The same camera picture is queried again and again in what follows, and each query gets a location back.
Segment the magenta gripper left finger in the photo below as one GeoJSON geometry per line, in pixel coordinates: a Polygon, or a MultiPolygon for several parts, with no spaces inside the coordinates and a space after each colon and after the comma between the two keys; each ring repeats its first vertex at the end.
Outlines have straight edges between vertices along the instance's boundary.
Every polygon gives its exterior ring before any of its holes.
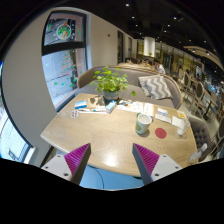
{"type": "Polygon", "coordinates": [[[91,154],[91,144],[87,143],[72,152],[56,155],[42,169],[79,185],[91,154]]]}

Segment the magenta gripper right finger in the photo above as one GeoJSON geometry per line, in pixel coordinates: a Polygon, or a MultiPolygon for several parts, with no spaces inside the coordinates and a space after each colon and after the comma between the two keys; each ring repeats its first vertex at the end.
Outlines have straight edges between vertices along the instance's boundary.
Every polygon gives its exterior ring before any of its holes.
{"type": "Polygon", "coordinates": [[[136,143],[133,144],[132,154],[145,185],[182,169],[167,154],[158,155],[136,143]]]}

